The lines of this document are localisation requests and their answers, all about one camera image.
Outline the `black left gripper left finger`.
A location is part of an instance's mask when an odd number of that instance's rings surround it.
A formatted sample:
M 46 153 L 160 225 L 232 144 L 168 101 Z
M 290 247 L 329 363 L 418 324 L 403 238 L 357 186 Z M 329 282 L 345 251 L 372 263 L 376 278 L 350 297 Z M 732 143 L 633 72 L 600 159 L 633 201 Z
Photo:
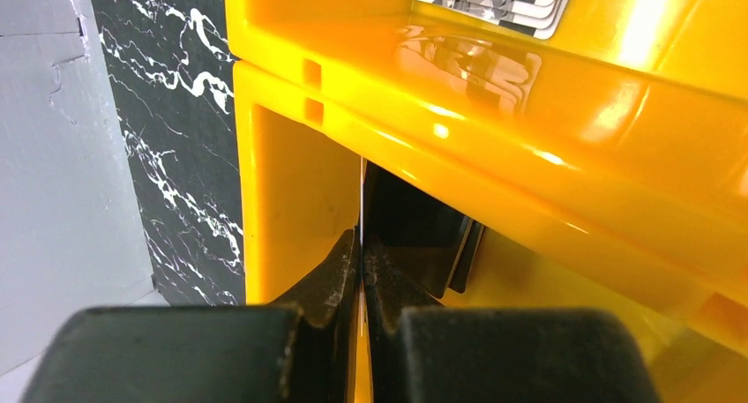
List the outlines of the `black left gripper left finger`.
M 97 307 L 52 340 L 25 402 L 350 402 L 357 233 L 273 301 Z

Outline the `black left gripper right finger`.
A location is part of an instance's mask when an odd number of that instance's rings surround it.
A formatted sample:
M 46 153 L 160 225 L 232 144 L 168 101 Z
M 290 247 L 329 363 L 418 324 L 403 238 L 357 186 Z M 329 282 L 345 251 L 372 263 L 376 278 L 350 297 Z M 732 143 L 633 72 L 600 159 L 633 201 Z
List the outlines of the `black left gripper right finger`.
M 457 309 L 363 247 L 376 402 L 657 402 L 639 348 L 590 308 Z

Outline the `yellow three-compartment organizer tray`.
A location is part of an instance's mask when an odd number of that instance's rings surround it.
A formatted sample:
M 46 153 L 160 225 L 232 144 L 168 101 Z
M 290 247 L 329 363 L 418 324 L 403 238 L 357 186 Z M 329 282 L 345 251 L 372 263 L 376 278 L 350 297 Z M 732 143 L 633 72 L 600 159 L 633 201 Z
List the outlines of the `yellow three-compartment organizer tray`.
M 248 304 L 357 233 L 364 157 L 485 226 L 442 305 L 602 310 L 657 402 L 746 401 L 747 0 L 569 0 L 547 40 L 416 0 L 225 8 Z

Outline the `black VIP credit card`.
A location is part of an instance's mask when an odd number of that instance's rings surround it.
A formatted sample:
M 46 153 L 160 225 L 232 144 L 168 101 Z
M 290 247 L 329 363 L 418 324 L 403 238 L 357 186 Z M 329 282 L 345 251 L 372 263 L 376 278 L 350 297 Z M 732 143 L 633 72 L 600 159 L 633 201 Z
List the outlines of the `black VIP credit card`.
M 358 223 L 356 227 L 357 231 L 357 238 L 358 243 L 360 247 L 363 247 L 363 229 L 364 229 L 364 186 L 365 186 L 365 176 L 366 176 L 366 160 L 364 157 L 360 158 L 360 169 L 359 169 L 359 216 L 358 216 Z

